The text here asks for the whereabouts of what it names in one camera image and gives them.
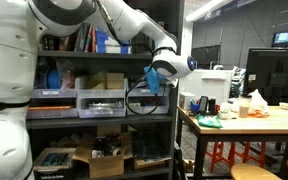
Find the ceiling light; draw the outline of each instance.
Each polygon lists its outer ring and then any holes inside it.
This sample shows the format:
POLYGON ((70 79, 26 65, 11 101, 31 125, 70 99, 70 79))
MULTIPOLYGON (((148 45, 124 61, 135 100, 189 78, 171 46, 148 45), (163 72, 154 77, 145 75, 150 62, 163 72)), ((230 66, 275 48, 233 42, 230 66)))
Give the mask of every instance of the ceiling light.
POLYGON ((226 4, 232 2, 233 0, 212 0, 209 3, 205 4, 204 6, 198 8, 188 16, 186 16, 186 21, 196 21, 204 16, 206 16, 208 13, 211 13, 217 9, 219 9, 222 6, 225 6, 226 4))

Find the computer monitor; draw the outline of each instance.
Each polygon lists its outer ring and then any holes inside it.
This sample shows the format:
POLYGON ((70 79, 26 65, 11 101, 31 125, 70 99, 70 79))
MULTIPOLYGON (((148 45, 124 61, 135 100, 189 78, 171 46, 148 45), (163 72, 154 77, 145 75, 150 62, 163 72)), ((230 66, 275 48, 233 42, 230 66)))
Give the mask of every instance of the computer monitor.
POLYGON ((249 49, 243 94, 255 89, 269 105, 288 102, 288 49, 249 49))

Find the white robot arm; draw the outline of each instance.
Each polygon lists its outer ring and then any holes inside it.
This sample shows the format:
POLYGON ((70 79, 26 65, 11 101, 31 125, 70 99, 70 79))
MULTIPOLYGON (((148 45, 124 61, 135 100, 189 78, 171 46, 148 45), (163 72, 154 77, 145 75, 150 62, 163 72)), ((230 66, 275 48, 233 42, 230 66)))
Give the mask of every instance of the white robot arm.
POLYGON ((123 0, 0 0, 0 179, 34 179, 25 122, 41 37, 70 35, 83 22, 120 41, 139 32, 151 37, 152 67, 168 80, 195 67, 193 58, 176 55, 173 36, 123 0))

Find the green cloth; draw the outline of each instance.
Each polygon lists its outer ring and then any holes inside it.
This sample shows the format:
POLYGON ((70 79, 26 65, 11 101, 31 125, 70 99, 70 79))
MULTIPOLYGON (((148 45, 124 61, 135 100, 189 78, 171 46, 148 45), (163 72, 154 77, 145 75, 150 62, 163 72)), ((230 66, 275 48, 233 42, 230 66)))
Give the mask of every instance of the green cloth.
POLYGON ((219 121, 218 116, 202 116, 195 117, 198 121, 198 125, 211 128, 222 128, 222 124, 219 121))

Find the wooden table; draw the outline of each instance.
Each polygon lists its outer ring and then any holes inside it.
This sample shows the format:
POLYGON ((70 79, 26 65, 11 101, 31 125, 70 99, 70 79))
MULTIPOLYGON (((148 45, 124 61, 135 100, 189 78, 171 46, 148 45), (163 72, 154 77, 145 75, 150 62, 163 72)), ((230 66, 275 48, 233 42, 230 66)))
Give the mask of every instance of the wooden table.
POLYGON ((178 109, 176 142, 181 145, 182 121, 193 127, 197 136, 194 179, 231 178, 229 174, 203 174, 204 157, 208 142, 261 142, 286 141, 286 147, 277 175, 281 178, 288 176, 286 160, 288 159, 288 110, 279 107, 270 107, 270 115, 265 118, 236 118, 220 120, 223 128, 207 128, 198 125, 194 117, 178 109))

